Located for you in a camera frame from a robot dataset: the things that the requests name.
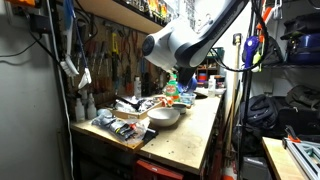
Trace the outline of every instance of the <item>wooden workbench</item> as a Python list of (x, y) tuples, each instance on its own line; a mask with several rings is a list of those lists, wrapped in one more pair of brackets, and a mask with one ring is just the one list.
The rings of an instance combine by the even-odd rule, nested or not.
[(264, 137), (262, 142), (277, 179), (307, 179), (291, 154), (283, 148), (281, 140)]
[(71, 128), (148, 159), (199, 174), (219, 104), (219, 97), (197, 99), (195, 105), (187, 109), (186, 114), (181, 115), (174, 125), (166, 128), (152, 127), (158, 130), (159, 135), (144, 146), (143, 143), (120, 143), (89, 121), (73, 123)]

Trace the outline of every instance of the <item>pegboard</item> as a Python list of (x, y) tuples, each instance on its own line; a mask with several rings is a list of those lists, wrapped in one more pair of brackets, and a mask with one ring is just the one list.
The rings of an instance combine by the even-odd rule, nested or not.
[[(59, 17), (61, 19), (61, 31), (64, 31), (63, 27), (63, 12), (62, 9), (58, 11)], [(133, 95), (133, 84), (134, 84), (134, 77), (135, 76), (142, 76), (142, 72), (148, 72), (149, 73), (149, 82), (150, 85), (152, 82), (157, 81), (159, 79), (159, 76), (161, 74), (160, 68), (154, 66), (149, 61), (144, 59), (142, 57), (142, 53), (139, 53), (141, 51), (142, 43), (146, 37), (146, 34), (138, 32), (136, 30), (130, 29), (128, 27), (125, 27), (121, 24), (113, 23), (109, 20), (103, 19), (101, 17), (94, 17), (94, 22), (96, 24), (96, 29), (98, 30), (98, 33), (95, 35), (93, 39), (88, 41), (89, 39), (89, 29), (90, 24), (86, 24), (86, 30), (85, 30), (85, 38), (84, 42), (84, 51), (86, 53), (87, 58), (87, 64), (90, 70), (92, 83), (90, 85), (86, 85), (82, 89), (86, 89), (88, 92), (92, 92), (96, 101), (96, 105), (103, 104), (105, 102), (108, 102), (109, 100), (113, 99), (115, 93), (116, 93), (116, 86), (118, 85), (117, 94), (118, 95)], [(73, 32), (73, 44), (76, 43), (76, 34), (75, 30)], [(119, 58), (118, 60), (118, 66), (117, 66), (117, 77), (119, 78), (119, 81), (112, 81), (112, 33), (115, 33), (117, 38), (117, 44), (119, 49)], [(128, 35), (128, 43), (126, 46), (123, 46), (124, 42), (124, 35)], [(132, 36), (137, 37), (136, 43), (133, 42), (134, 38)], [(66, 49), (66, 38), (62, 37), (63, 39), (63, 46), (64, 49)], [(101, 56), (97, 56), (94, 58), (89, 53), (90, 50), (92, 50), (94, 47), (94, 44), (98, 43), (100, 44), (105, 41), (107, 42), (107, 55), (104, 58), (101, 58)], [(82, 75), (84, 73), (84, 65), (82, 63), (82, 60), (78, 60), (77, 52), (73, 46), (72, 49), (72, 61), (74, 65), (77, 67), (79, 62), (79, 73), (80, 75), (74, 77), (74, 78), (68, 78), (68, 92), (72, 94), (76, 94), (78, 89), (78, 84), (81, 81)], [(128, 57), (126, 53), (130, 53), (130, 62), (128, 60)], [(127, 75), (127, 70), (130, 69), (131, 73), (130, 76)], [(130, 85), (129, 88), (125, 88), (125, 79), (130, 78)]]

